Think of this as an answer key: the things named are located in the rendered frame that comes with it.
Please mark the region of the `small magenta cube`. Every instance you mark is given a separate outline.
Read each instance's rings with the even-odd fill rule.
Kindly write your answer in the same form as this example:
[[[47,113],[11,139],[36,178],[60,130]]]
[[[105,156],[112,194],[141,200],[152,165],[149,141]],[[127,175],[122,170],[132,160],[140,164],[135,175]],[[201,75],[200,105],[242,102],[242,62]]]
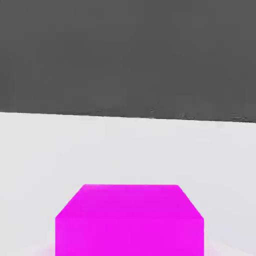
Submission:
[[[85,184],[55,218],[55,256],[205,256],[204,230],[178,185]]]

